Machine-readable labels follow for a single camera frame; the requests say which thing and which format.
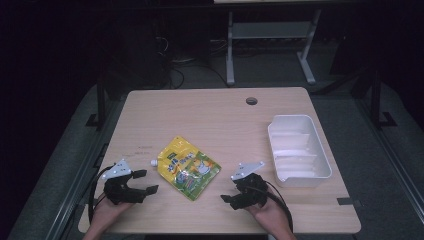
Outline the person's left hand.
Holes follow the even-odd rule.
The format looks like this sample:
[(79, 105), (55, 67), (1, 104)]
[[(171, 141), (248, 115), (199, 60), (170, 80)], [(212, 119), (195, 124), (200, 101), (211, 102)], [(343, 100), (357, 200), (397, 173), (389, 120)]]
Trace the person's left hand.
[(98, 231), (105, 231), (127, 210), (133, 203), (114, 204), (104, 194), (99, 197), (95, 206), (90, 228)]

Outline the white plastic container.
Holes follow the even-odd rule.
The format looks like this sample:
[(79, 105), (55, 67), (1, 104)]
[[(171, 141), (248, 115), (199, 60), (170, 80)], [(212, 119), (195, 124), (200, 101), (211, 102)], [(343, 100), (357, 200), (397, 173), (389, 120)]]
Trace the white plastic container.
[(268, 136), (279, 186), (315, 188), (332, 176), (310, 116), (276, 115), (268, 126)]

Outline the yellow spouted drink pouch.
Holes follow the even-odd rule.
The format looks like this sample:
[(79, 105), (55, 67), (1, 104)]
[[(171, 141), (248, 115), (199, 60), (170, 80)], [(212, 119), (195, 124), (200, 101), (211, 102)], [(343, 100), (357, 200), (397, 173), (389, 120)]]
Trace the yellow spouted drink pouch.
[(174, 137), (151, 165), (191, 201), (197, 200), (221, 171), (218, 163), (182, 136)]

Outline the black metal stand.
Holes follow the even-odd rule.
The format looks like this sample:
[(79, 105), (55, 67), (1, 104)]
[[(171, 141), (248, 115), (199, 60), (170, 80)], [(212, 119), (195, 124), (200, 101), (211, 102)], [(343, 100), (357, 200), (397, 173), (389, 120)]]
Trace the black metal stand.
[(354, 84), (351, 94), (356, 99), (369, 95), (369, 117), (377, 128), (395, 127), (397, 123), (389, 112), (381, 111), (382, 81), (377, 69), (367, 68), (361, 73)]
[(97, 113), (91, 114), (86, 122), (86, 126), (95, 127), (97, 131), (100, 131), (104, 125), (106, 119), (106, 100), (105, 100), (105, 86), (104, 78), (99, 77), (96, 84), (97, 93)]

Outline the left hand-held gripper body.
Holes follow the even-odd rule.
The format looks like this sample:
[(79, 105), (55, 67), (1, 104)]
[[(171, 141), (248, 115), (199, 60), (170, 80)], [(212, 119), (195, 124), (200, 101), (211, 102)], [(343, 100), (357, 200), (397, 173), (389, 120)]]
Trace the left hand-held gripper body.
[(142, 203), (146, 197), (146, 191), (128, 186), (128, 181), (133, 179), (133, 170), (125, 159), (111, 166), (101, 178), (105, 180), (103, 192), (114, 204), (118, 203)]

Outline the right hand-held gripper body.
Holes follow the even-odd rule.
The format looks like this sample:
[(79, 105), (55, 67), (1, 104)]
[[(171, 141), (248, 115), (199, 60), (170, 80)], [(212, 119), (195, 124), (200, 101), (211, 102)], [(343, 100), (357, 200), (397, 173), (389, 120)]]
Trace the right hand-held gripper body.
[(231, 176), (233, 183), (239, 183), (242, 188), (242, 193), (235, 195), (239, 200), (238, 209), (257, 204), (263, 206), (267, 202), (268, 186), (263, 178), (256, 174), (263, 166), (263, 162), (240, 163)]

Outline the white metal desk frame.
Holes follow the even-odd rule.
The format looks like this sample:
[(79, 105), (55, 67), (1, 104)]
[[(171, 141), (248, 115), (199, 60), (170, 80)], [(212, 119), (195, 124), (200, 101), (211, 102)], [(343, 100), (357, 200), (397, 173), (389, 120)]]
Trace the white metal desk frame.
[[(304, 77), (309, 85), (315, 85), (316, 79), (308, 63), (308, 54), (315, 37), (319, 19), (324, 6), (327, 4), (341, 3), (343, 0), (213, 0), (216, 6), (229, 7), (227, 25), (227, 53), (226, 53), (226, 83), (235, 84), (233, 41), (252, 39), (304, 39), (303, 49), (297, 52), (298, 62)], [(308, 6), (313, 9), (309, 21), (265, 21), (265, 22), (237, 22), (234, 20), (232, 7), (270, 7), (276, 9), (278, 4), (289, 7)]]

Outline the aluminium floor rail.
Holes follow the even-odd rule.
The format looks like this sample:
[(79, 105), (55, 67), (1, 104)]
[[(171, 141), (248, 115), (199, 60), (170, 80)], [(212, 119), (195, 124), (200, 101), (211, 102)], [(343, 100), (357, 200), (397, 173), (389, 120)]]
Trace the aluminium floor rail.
[(61, 138), (51, 161), (49, 179), (53, 184), (51, 196), (58, 201), (45, 240), (60, 240), (72, 222), (72, 216), (84, 199), (94, 175), (99, 157), (105, 153), (123, 107), (122, 102), (106, 102), (106, 119), (101, 127), (87, 126), (97, 109), (91, 103), (82, 104)]
[(380, 115), (377, 115), (377, 120), (374, 120), (372, 117), (372, 109), (367, 106), (364, 100), (356, 99), (355, 104), (374, 137), (385, 152), (400, 186), (410, 201), (416, 215), (424, 225), (424, 195), (418, 190), (416, 184), (413, 182), (413, 179), (403, 165), (400, 155), (395, 151), (395, 148), (383, 132), (383, 129), (386, 127), (397, 127), (397, 123), (389, 112), (382, 113), (383, 119), (380, 119)]

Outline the person's right hand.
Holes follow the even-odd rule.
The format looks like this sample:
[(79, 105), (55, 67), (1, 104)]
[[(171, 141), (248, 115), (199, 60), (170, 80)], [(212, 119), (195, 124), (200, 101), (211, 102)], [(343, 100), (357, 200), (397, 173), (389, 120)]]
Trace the person's right hand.
[(268, 233), (282, 229), (290, 230), (286, 214), (273, 200), (268, 200), (262, 207), (253, 205), (246, 207), (245, 210), (249, 212)]

